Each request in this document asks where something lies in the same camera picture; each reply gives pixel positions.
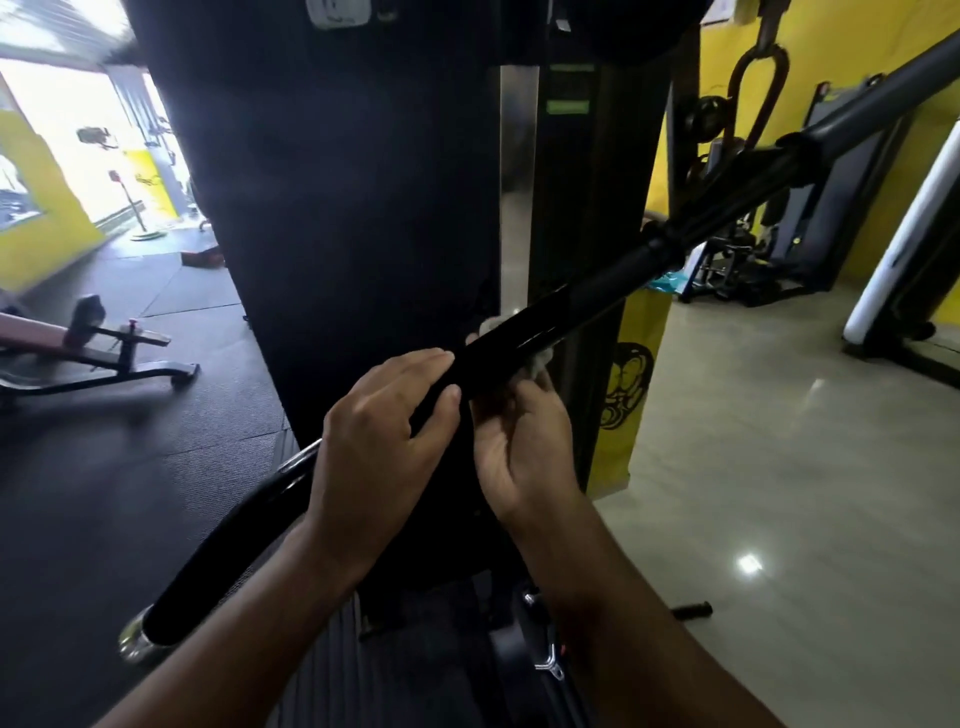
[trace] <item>ceiling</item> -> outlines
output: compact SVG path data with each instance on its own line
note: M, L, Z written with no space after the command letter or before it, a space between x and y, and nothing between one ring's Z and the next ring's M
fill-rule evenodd
M0 0L0 58L96 68L132 40L120 0Z

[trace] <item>adjustable bench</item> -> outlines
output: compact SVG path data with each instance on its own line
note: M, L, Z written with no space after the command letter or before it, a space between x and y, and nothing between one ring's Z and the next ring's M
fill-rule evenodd
M3 348L5 355L32 353L106 370L55 380L31 379L0 372L0 400L9 404L17 397L72 392L152 376L168 376L174 387L183 387L197 376L199 364L180 364L175 361L137 364L137 344L165 347L170 343L170 337L145 330L134 319L116 328L104 327L104 315L97 296L84 297L77 303L69 327L0 313L0 348ZM87 344L98 333L117 339L120 351L105 352L90 348Z

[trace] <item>left hand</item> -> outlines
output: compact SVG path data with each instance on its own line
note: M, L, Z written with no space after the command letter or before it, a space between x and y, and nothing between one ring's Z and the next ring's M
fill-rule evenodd
M440 349L373 367L326 413L304 531L310 550L355 582L406 523L460 423L444 389L416 437L410 417L453 363Z

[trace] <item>green label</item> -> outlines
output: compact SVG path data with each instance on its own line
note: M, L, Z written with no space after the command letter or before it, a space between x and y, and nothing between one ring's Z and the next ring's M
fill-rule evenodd
M554 99L547 101L546 112L554 114L590 113L590 101L561 101Z
M554 63L550 66L551 71L592 71L596 66L593 63Z

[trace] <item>gym logo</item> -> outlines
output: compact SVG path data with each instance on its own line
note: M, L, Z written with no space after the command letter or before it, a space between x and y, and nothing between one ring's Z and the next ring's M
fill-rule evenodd
M654 356L632 341L617 342L600 426L617 429L643 401L654 373Z

